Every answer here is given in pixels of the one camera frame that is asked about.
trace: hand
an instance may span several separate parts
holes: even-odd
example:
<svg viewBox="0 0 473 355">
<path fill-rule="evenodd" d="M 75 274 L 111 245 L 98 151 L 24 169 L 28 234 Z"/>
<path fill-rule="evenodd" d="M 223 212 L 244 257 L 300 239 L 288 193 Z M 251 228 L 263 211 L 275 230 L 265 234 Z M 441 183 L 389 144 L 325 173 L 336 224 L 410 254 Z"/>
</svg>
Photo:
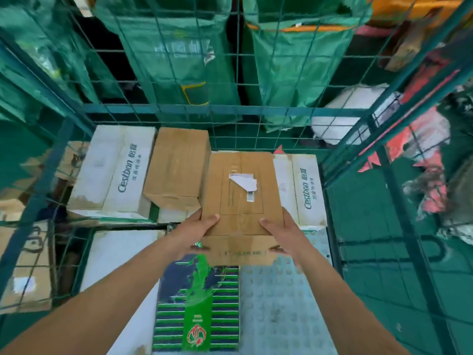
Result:
<svg viewBox="0 0 473 355">
<path fill-rule="evenodd" d="M 208 248 L 199 248 L 195 244 L 219 221 L 220 215 L 211 215 L 202 220 L 201 215 L 202 209 L 199 209 L 163 238 L 169 242 L 173 261 L 181 260 L 187 254 L 202 254 L 208 251 Z"/>
<path fill-rule="evenodd" d="M 282 213 L 284 227 L 280 227 L 264 218 L 260 219 L 260 224 L 272 234 L 279 244 L 279 248 L 271 248 L 270 252 L 291 256 L 294 263 L 296 263 L 299 262 L 299 257 L 307 247 L 312 248 L 312 244 L 310 244 L 304 232 L 299 229 L 286 208 L 282 208 Z"/>
</svg>

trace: person's right arm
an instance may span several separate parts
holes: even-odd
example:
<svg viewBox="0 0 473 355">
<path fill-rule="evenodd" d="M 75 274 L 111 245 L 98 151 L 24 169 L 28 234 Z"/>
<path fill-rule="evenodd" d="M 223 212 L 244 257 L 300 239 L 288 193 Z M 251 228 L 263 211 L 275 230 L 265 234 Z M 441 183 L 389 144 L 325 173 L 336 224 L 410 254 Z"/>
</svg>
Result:
<svg viewBox="0 0 473 355">
<path fill-rule="evenodd" d="M 280 245 L 273 251 L 291 256 L 307 277 L 338 354 L 409 355 L 283 211 L 283 228 L 264 219 L 260 223 Z"/>
</svg>

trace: forearm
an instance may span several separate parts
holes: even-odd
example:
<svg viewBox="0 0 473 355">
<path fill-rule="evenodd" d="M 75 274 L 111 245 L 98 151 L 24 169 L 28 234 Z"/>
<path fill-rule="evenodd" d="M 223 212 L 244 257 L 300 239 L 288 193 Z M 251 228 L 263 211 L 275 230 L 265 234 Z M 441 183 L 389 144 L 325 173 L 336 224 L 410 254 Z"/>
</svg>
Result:
<svg viewBox="0 0 473 355">
<path fill-rule="evenodd" d="M 297 260 L 312 289 L 339 355 L 408 355 L 315 249 Z"/>
<path fill-rule="evenodd" d="M 105 355 L 173 261 L 168 237 L 143 249 L 12 341 L 1 355 Z"/>
</svg>

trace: person's left arm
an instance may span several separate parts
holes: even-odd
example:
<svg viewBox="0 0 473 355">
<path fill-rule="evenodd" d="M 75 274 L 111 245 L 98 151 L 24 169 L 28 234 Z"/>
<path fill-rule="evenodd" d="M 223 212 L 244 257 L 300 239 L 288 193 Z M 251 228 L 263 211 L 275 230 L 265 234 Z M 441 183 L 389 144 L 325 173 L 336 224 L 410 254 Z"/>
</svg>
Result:
<svg viewBox="0 0 473 355">
<path fill-rule="evenodd" d="M 0 355 L 105 355 L 166 267 L 189 253 L 219 216 L 193 214 L 169 235 L 20 334 Z"/>
</svg>

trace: red logo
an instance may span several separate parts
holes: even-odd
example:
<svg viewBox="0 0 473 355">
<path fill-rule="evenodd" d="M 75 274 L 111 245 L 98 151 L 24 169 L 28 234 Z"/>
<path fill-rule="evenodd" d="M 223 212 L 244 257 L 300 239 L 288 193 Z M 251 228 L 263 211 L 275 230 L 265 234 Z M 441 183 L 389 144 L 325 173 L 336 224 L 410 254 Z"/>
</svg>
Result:
<svg viewBox="0 0 473 355">
<path fill-rule="evenodd" d="M 187 342 L 199 347 L 207 337 L 207 333 L 199 324 L 195 324 L 187 334 Z"/>
</svg>

